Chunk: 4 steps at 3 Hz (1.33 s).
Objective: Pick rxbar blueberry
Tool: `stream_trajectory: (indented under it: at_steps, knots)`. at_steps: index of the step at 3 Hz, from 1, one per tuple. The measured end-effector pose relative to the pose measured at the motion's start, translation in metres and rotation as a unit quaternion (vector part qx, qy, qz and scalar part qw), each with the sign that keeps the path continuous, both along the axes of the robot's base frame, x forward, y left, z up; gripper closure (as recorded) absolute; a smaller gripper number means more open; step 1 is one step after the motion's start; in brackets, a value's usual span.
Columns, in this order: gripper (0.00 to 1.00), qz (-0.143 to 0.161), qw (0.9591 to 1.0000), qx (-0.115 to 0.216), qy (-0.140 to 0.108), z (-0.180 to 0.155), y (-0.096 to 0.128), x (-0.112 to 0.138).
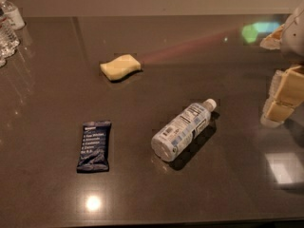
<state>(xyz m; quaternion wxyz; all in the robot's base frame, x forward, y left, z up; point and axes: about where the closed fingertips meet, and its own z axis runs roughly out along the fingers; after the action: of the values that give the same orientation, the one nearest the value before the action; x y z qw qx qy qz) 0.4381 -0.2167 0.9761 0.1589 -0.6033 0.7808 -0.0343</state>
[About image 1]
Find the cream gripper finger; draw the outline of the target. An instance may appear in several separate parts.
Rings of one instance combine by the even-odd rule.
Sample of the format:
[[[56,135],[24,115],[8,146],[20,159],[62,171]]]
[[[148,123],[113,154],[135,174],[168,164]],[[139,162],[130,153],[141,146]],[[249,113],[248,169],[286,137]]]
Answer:
[[[271,81],[260,122],[267,127],[278,127],[303,102],[304,66],[292,65],[286,70],[277,70]]]
[[[284,24],[280,25],[272,33],[270,33],[265,38],[263,38],[262,41],[260,42],[260,46],[262,48],[269,50],[280,49],[281,35],[283,29],[284,29]]]

